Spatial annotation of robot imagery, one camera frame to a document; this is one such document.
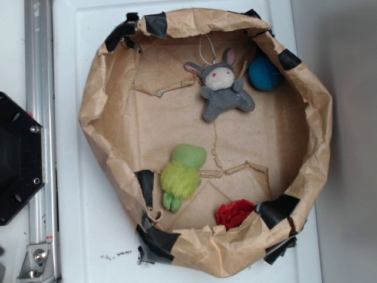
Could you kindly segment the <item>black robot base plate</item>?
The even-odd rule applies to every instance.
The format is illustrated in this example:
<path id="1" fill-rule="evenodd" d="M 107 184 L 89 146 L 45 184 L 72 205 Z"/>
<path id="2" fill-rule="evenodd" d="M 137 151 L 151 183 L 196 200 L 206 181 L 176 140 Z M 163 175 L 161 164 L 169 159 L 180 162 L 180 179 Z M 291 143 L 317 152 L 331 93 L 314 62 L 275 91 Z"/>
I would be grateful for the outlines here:
<path id="1" fill-rule="evenodd" d="M 43 127 L 1 93 L 1 226 L 44 185 Z"/>

